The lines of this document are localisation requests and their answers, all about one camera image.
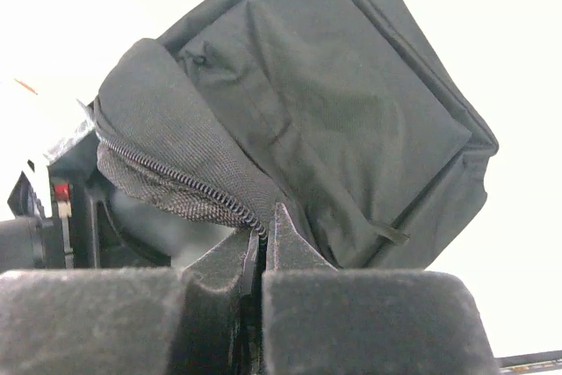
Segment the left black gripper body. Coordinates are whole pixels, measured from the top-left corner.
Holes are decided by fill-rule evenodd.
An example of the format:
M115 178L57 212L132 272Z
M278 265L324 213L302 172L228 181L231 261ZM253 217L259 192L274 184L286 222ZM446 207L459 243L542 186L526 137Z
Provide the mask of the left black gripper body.
M78 108L79 123L21 166L6 200L13 217L1 224L2 269L169 266L169 256L112 217L112 185L97 169L93 107Z

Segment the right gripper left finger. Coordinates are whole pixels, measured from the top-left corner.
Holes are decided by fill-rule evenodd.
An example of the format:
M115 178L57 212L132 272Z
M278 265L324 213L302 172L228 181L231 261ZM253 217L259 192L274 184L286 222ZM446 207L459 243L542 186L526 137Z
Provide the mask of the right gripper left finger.
M4 374L239 374L240 229L184 269L10 270Z

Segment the black student backpack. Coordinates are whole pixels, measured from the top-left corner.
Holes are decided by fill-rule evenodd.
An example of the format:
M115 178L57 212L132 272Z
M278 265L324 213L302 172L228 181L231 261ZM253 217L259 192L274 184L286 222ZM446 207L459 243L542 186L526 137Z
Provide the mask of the black student backpack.
M499 147L403 0L205 0L131 46L94 116L126 195L261 236L281 203L341 269L429 266Z

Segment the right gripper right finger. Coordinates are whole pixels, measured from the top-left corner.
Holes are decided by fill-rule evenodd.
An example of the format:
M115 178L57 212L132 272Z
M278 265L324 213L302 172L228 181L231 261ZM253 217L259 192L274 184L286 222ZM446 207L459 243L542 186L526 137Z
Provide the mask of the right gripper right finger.
M283 204L262 277L269 374L496 374L475 300L450 274L338 270Z

